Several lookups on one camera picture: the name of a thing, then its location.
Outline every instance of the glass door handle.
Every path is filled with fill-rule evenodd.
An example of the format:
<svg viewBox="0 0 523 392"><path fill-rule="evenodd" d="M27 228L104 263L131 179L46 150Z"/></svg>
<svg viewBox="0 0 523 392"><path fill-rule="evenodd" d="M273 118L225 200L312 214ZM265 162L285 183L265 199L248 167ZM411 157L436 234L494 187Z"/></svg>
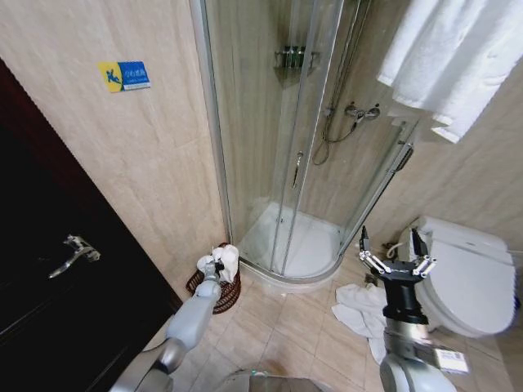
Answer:
<svg viewBox="0 0 523 392"><path fill-rule="evenodd" d="M296 188L296 179L297 179L297 172L300 170L300 162L303 158L303 151L298 151L297 157L296 157L296 168L294 169L294 178L293 178L293 189Z"/></svg>
<svg viewBox="0 0 523 392"><path fill-rule="evenodd" d="M396 173L403 170L403 168L409 161L410 157L412 157L412 154L414 154L414 147L413 147L412 143L408 143L407 147L409 147L409 149L405 153L404 157L401 159L400 163L398 164L398 167L395 169Z"/></svg>
<svg viewBox="0 0 523 392"><path fill-rule="evenodd" d="M73 255L65 261L60 267L52 271L49 275L49 279L53 279L58 275L68 270L73 263L80 257L85 256L89 261L98 261L100 259L100 253L82 237L69 234L64 244L71 246L74 249Z"/></svg>

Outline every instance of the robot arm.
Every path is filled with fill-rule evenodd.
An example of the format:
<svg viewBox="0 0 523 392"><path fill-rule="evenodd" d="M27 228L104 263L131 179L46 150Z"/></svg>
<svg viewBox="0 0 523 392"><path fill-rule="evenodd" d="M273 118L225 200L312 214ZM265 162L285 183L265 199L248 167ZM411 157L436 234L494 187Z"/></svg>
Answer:
<svg viewBox="0 0 523 392"><path fill-rule="evenodd" d="M416 299L414 285L424 280L434 267L427 245L412 229L414 253L410 261L381 261L370 251L365 226L360 238L360 259L385 285L387 318L384 333L387 356L380 367L385 391L454 392L456 389L442 374L468 372L462 353L436 346L428 336L427 316Z"/></svg>
<svg viewBox="0 0 523 392"><path fill-rule="evenodd" d="M220 299L217 272L222 268L223 265L216 262L205 265L203 282L172 318L166 333L167 339L161 345L138 354L110 392L172 391L172 379L168 375L181 365L186 354L201 341L214 305Z"/></svg>

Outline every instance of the toilet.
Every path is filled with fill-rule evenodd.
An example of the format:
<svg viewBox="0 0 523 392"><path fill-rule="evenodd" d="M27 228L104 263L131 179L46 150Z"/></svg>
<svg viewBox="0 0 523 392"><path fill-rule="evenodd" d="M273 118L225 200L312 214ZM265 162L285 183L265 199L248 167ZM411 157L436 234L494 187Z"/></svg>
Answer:
<svg viewBox="0 0 523 392"><path fill-rule="evenodd" d="M514 316L516 271L507 244L478 230L421 216L400 236L398 257L416 258L411 229L417 228L437 266L416 285L416 296L439 326L468 337L499 333Z"/></svg>

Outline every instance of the white towel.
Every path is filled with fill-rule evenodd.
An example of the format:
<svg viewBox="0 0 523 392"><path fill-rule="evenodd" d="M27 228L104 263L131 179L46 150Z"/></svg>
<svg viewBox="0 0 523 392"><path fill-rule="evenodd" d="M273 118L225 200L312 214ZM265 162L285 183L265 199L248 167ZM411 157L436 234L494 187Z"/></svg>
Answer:
<svg viewBox="0 0 523 392"><path fill-rule="evenodd" d="M220 271L220 279L228 283L233 283L238 273L239 251L237 247L225 245L216 247L212 250L212 256L206 255L201 257L196 263L196 267L205 272L205 265L212 261L222 263L223 269Z"/></svg>
<svg viewBox="0 0 523 392"><path fill-rule="evenodd" d="M386 322L382 313L387 305L385 290L373 284L366 287L348 284L336 289L336 302L332 307L336 319L354 333L365 336L374 360L381 363L387 353L383 341Z"/></svg>
<svg viewBox="0 0 523 392"><path fill-rule="evenodd" d="M220 277L228 283L233 283L238 272L239 251L237 247L226 245L221 252L221 262L224 269L220 271Z"/></svg>
<svg viewBox="0 0 523 392"><path fill-rule="evenodd" d="M523 55L521 0L412 0L378 74L454 143Z"/></svg>

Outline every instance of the sign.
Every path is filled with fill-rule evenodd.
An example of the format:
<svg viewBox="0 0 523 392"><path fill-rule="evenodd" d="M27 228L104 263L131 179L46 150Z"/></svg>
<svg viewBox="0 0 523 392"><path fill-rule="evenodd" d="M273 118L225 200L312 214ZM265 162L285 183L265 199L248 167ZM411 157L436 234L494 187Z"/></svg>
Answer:
<svg viewBox="0 0 523 392"><path fill-rule="evenodd" d="M110 92L150 87L142 61L100 62L98 69Z"/></svg>

